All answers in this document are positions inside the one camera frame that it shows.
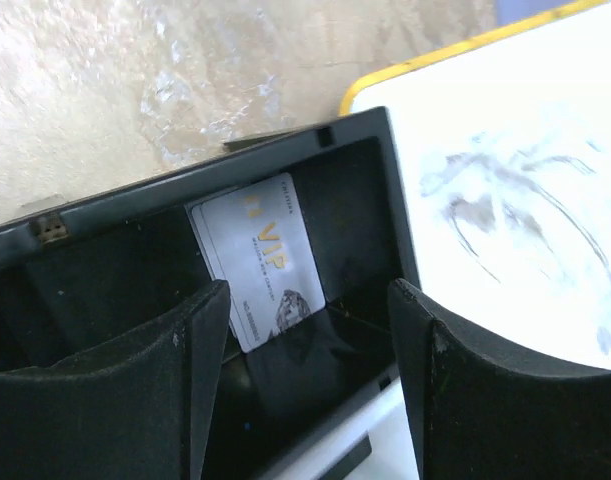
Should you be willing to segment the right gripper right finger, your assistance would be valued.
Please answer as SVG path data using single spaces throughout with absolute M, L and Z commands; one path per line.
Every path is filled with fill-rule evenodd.
M 403 279 L 388 310 L 423 479 L 611 479 L 611 371 L 516 344 Z

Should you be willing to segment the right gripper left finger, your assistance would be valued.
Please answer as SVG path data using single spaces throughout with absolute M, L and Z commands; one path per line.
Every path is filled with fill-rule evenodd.
M 52 366 L 0 372 L 0 479 L 197 479 L 228 332 L 217 280 Z

